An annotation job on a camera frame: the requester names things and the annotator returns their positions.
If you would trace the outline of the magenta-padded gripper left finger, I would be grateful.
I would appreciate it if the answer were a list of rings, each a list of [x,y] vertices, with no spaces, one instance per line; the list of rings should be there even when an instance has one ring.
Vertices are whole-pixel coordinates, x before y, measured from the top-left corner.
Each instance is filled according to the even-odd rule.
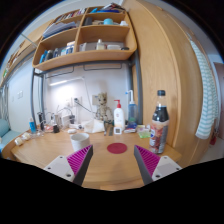
[[[93,146],[89,145],[69,156],[59,155],[44,170],[81,186],[92,156]]]

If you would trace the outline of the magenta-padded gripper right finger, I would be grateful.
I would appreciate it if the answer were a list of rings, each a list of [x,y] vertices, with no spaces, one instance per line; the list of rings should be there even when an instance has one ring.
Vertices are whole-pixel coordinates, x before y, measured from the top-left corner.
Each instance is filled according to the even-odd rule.
[[[134,156],[145,185],[181,170],[169,156],[158,156],[149,150],[134,146]]]

